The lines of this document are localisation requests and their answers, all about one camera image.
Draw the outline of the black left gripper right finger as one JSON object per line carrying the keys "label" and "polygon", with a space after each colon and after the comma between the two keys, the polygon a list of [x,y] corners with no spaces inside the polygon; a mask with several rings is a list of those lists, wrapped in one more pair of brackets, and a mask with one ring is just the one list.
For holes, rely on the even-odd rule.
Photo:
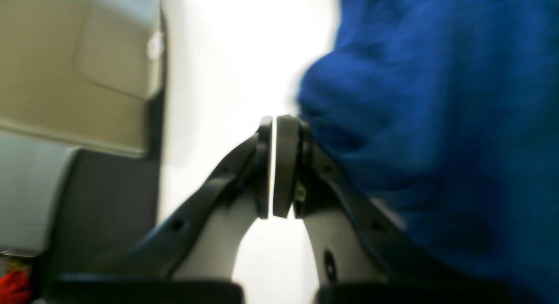
{"label": "black left gripper right finger", "polygon": [[290,209],[313,248],[316,304],[509,304],[507,290],[435,260],[351,186],[299,117],[277,118],[274,216]]}

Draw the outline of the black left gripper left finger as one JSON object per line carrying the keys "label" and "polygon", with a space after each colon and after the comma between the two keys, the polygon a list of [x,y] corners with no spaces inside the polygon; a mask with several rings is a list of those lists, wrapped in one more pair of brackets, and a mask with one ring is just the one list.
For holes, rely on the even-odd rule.
{"label": "black left gripper left finger", "polygon": [[232,281],[246,231],[268,217],[273,119],[227,154],[164,222],[94,269],[56,274],[56,304],[243,304]]}

